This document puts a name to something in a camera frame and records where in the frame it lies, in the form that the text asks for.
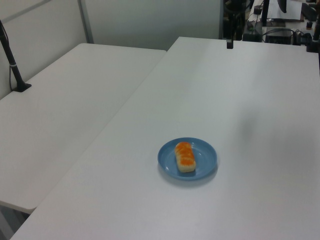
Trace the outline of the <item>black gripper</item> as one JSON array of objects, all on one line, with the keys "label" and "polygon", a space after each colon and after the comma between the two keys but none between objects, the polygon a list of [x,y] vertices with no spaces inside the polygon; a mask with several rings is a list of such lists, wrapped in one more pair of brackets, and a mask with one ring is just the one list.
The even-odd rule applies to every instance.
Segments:
[{"label": "black gripper", "polygon": [[234,48],[234,37],[235,37],[235,15],[236,16],[236,40],[241,41],[243,38],[244,24],[245,24],[245,14],[247,10],[246,0],[224,0],[223,1],[223,11],[228,15],[227,21],[227,39],[226,47],[227,49]]}]

